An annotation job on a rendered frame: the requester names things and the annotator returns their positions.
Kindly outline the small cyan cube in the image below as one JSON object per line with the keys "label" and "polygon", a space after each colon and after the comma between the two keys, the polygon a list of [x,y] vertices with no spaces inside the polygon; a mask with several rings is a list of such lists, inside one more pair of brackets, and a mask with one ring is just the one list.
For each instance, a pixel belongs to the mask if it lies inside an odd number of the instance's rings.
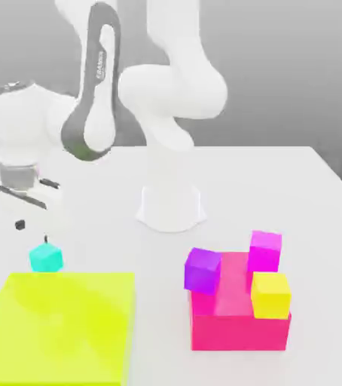
{"label": "small cyan cube", "polygon": [[29,261],[33,271],[56,272],[63,267],[63,253],[53,244],[42,243],[29,252]]}

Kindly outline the small yellow cube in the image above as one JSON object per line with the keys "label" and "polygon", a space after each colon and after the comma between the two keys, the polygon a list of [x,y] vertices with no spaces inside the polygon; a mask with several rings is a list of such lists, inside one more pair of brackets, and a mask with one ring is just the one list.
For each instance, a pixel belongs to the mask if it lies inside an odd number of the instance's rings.
{"label": "small yellow cube", "polygon": [[255,271],[252,278],[251,300],[257,319],[287,320],[292,292],[285,274]]}

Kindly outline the small purple cube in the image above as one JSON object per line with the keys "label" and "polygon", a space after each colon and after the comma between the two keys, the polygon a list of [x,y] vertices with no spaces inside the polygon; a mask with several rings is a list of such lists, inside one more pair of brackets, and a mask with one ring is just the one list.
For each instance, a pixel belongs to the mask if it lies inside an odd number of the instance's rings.
{"label": "small purple cube", "polygon": [[214,295],[221,275],[221,254],[194,247],[185,261],[184,288]]}

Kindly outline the small magenta cube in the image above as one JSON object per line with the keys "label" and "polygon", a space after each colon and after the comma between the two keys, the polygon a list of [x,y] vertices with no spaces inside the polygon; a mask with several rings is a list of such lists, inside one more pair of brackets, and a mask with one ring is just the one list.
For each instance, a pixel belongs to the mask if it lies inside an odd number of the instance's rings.
{"label": "small magenta cube", "polygon": [[278,272],[281,249],[281,234],[253,230],[247,270]]}

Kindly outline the large pink box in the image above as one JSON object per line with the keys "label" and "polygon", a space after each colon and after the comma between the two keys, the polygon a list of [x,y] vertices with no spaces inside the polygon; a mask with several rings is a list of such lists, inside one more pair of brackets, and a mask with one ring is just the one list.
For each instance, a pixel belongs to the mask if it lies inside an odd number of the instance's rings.
{"label": "large pink box", "polygon": [[188,294],[193,351],[284,351],[291,317],[254,317],[247,252],[221,255],[215,295]]}

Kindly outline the large yellow-green box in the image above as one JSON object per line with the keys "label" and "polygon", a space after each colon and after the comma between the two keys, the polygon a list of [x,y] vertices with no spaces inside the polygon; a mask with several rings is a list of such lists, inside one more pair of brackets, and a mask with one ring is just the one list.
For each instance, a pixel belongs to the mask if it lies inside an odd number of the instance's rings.
{"label": "large yellow-green box", "polygon": [[0,290],[0,386],[127,386],[132,272],[12,273]]}

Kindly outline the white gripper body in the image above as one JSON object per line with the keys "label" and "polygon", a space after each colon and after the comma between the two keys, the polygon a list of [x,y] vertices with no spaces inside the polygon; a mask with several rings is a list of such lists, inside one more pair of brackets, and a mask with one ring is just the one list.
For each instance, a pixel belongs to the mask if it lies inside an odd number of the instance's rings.
{"label": "white gripper body", "polygon": [[27,191],[17,191],[0,183],[0,216],[63,224],[62,187],[49,179],[38,179]]}

